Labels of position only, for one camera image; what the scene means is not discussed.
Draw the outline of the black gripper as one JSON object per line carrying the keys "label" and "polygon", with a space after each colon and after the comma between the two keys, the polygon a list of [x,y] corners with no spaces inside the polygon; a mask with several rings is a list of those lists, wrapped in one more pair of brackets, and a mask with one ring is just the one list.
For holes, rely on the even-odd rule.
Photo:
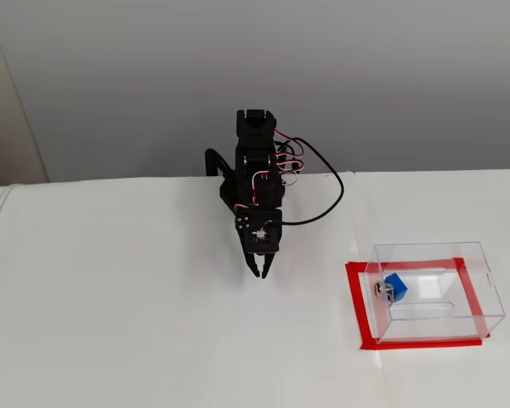
{"label": "black gripper", "polygon": [[[238,209],[235,229],[241,240],[247,267],[255,277],[265,279],[280,250],[282,237],[281,210]],[[263,272],[260,273],[257,256],[264,254]]]}

